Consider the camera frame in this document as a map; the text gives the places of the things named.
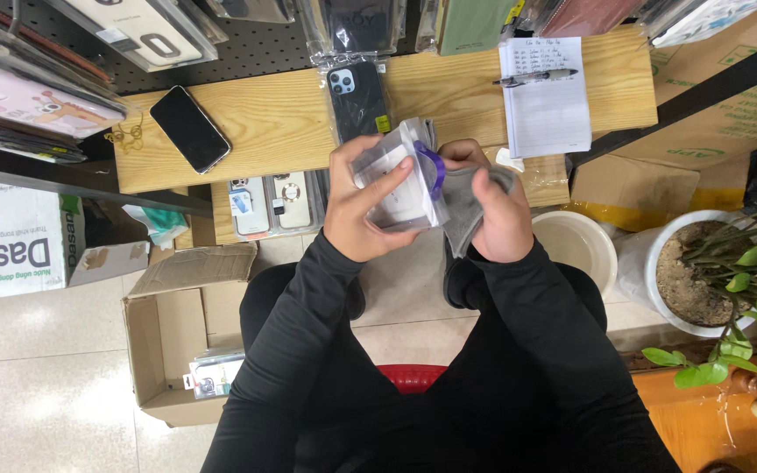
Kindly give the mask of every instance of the plant pot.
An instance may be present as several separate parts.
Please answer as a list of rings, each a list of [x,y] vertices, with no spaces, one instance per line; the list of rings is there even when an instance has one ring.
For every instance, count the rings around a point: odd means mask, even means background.
[[[681,215],[664,227],[627,235],[615,240],[618,253],[618,278],[615,287],[630,300],[656,311],[674,327],[699,337],[716,339],[723,332],[722,327],[706,328],[688,323],[676,316],[658,293],[656,284],[656,263],[658,254],[668,239],[680,228],[698,221],[716,220],[729,223],[737,220],[735,214],[722,210],[698,210]],[[754,321],[752,317],[738,319],[738,327],[747,328]]]
[[[615,246],[600,225],[584,215],[556,210],[533,219],[533,233],[551,261],[580,269],[606,296],[615,285]]]

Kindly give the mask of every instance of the triple camera module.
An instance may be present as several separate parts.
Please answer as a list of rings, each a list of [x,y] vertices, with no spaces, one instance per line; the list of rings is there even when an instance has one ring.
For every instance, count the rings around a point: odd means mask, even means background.
[[[342,95],[355,90],[355,80],[352,77],[352,71],[341,69],[329,75],[329,86],[331,91]]]

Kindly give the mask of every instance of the person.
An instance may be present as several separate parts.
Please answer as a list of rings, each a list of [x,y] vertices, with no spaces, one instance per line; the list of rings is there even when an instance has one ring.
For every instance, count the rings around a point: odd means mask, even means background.
[[[325,226],[299,263],[247,287],[247,358],[224,404],[202,471],[679,471],[605,336],[600,292],[552,263],[531,230],[516,180],[488,178],[478,143],[447,143],[447,168],[481,166],[472,185],[484,220],[466,258],[448,253],[444,295],[480,317],[423,394],[402,395],[352,334],[364,263],[414,242],[367,212],[411,172],[405,157],[367,188],[350,162],[379,142],[331,153]]]

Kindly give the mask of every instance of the soil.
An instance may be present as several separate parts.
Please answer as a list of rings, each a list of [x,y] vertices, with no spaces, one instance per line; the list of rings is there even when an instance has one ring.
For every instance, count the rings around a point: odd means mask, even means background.
[[[705,281],[700,279],[703,269],[688,267],[680,257],[697,247],[698,241],[725,225],[719,221],[698,221],[683,226],[668,239],[658,254],[656,283],[659,295],[677,317],[699,327],[725,325],[732,316],[732,302],[729,297],[710,290]],[[729,229],[726,235],[731,235],[734,231],[738,230]],[[743,253],[752,245],[750,240],[739,238],[737,246],[728,251]],[[749,308],[749,304],[741,302],[739,311]]]

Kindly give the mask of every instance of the pink phone case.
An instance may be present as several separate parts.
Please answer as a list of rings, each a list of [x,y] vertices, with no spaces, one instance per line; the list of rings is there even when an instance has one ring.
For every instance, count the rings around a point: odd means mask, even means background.
[[[124,120],[115,110],[3,69],[0,69],[0,117],[76,138],[86,138]]]

